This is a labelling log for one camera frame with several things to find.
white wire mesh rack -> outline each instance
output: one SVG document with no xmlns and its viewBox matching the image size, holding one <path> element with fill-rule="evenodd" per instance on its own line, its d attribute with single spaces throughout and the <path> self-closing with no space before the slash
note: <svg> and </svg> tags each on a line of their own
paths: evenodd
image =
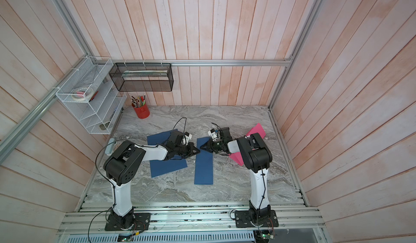
<svg viewBox="0 0 416 243">
<path fill-rule="evenodd" d="M 87 57 L 56 93 L 66 108 L 90 134 L 110 134 L 127 98 L 119 94 L 112 81 L 103 83 L 113 66 L 110 58 L 104 64 L 94 64 Z"/>
</svg>

marble tabletop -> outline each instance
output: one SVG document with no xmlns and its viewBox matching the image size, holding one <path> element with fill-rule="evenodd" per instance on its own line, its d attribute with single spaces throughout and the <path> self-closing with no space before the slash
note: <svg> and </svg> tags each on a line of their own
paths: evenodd
<svg viewBox="0 0 416 243">
<path fill-rule="evenodd" d="M 211 122 L 221 127 L 229 127 L 233 138 L 245 135 L 260 123 L 266 132 L 264 140 L 273 155 L 267 180 L 269 200 L 296 200 L 292 179 L 266 106 L 149 106 L 149 110 L 148 118 L 139 119 L 133 108 L 128 107 L 122 115 L 114 138 L 126 138 L 138 144 L 147 144 L 147 136 L 172 130 L 182 116 L 187 117 L 185 130 L 193 135 L 191 142 L 195 144 L 197 138 L 208 136 L 208 130 L 215 128 Z M 178 123 L 176 128 L 183 130 L 184 121 Z M 187 168 L 155 178 L 150 176 L 149 162 L 142 162 L 132 180 L 132 202 L 230 202 L 250 199 L 249 170 L 239 166 L 231 158 L 214 154 L 213 185 L 194 185 L 195 157 L 188 158 L 186 162 Z M 98 173 L 85 202 L 112 202 L 110 183 Z"/>
</svg>

metal vent grille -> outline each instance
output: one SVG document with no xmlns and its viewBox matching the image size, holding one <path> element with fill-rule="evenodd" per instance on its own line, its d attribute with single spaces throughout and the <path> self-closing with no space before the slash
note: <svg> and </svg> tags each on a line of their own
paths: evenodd
<svg viewBox="0 0 416 243">
<path fill-rule="evenodd" d="M 89 238 L 93 243 L 115 243 L 118 234 L 90 234 Z M 133 242 L 235 242 L 254 241 L 252 230 L 232 231 L 195 231 L 195 232 L 159 232 L 142 233 L 133 237 Z M 87 235 L 71 235 L 67 243 L 86 243 Z"/>
</svg>

blue folder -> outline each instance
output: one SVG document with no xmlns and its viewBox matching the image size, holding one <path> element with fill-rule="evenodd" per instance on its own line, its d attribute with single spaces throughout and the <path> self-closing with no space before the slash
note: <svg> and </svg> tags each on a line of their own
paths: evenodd
<svg viewBox="0 0 416 243">
<path fill-rule="evenodd" d="M 196 147 L 199 149 L 209 140 L 209 137 L 202 137 L 196 140 Z M 201 150 L 196 155 L 194 184 L 214 184 L 213 154 Z"/>
<path fill-rule="evenodd" d="M 147 144 L 148 145 L 161 144 L 164 141 L 166 141 L 170 135 L 171 135 L 171 131 L 166 131 L 166 132 L 148 136 Z M 152 160 L 150 161 L 150 174 L 151 174 L 151 177 L 153 178 L 153 177 L 156 177 L 165 173 L 174 172 L 174 171 L 186 168 L 186 167 L 188 167 L 188 165 L 186 164 L 185 159 L 181 159 L 181 160 L 170 159 L 167 161 Z"/>
</svg>

pink folder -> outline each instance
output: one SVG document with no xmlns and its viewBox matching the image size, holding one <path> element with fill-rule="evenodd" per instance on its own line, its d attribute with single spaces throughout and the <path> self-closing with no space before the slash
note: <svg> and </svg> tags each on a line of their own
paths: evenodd
<svg viewBox="0 0 416 243">
<path fill-rule="evenodd" d="M 255 127 L 253 127 L 250 131 L 248 131 L 246 136 L 250 136 L 251 134 L 255 134 L 255 133 L 259 133 L 259 135 L 261 136 L 261 138 L 264 138 L 266 136 L 266 132 L 264 132 L 263 127 L 260 125 L 260 123 L 258 123 Z M 242 160 L 241 157 L 241 153 L 237 152 L 237 153 L 232 153 L 229 156 L 232 160 L 234 160 L 236 163 L 238 163 L 239 165 L 243 166 L 244 162 Z"/>
</svg>

